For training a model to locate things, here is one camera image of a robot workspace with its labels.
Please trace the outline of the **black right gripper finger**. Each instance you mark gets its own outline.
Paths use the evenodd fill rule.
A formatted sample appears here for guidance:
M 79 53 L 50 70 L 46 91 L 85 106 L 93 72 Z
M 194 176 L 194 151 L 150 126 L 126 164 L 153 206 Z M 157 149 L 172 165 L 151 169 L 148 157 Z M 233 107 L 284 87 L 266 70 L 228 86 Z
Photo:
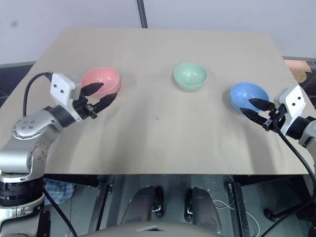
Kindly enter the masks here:
M 240 108 L 240 111 L 251 121 L 258 125 L 263 125 L 267 119 L 260 116 L 256 111 L 253 111 L 248 108 Z
M 272 111 L 275 109 L 274 103 L 260 99 L 260 98 L 251 98 L 248 100 L 255 108 L 261 111 Z

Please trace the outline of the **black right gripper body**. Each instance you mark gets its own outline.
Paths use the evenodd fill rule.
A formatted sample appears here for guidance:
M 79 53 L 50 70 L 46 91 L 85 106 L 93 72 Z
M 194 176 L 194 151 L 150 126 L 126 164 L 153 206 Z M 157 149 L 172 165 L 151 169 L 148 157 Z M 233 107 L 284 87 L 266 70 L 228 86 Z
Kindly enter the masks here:
M 285 114 L 287 109 L 284 104 L 281 104 L 278 108 L 274 107 L 270 109 L 269 116 L 270 118 L 267 119 L 262 127 L 266 131 L 273 131 L 278 132 L 280 130 L 280 126 L 282 126 L 285 122 Z

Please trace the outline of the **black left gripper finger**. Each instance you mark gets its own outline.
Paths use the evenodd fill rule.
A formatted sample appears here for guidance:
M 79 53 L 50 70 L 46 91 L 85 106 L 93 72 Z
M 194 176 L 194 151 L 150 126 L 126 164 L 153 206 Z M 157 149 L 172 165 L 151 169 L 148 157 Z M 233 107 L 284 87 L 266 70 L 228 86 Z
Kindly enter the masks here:
M 112 102 L 116 99 L 117 95 L 117 93 L 112 93 L 101 98 L 98 103 L 93 105 L 93 112 L 98 114 L 102 110 L 109 107 L 112 104 Z
M 92 94 L 96 93 L 104 84 L 101 82 L 94 82 L 88 84 L 81 88 L 80 95 L 81 96 L 91 96 Z

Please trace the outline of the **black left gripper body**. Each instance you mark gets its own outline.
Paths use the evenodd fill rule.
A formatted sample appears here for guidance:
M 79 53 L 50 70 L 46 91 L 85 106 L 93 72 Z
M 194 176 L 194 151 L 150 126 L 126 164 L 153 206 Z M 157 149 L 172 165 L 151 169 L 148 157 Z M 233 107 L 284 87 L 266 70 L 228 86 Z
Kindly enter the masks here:
M 88 117 L 92 119 L 97 118 L 93 106 L 89 104 L 88 99 L 82 95 L 80 95 L 77 100 L 73 101 L 72 106 L 82 120 L 85 120 Z

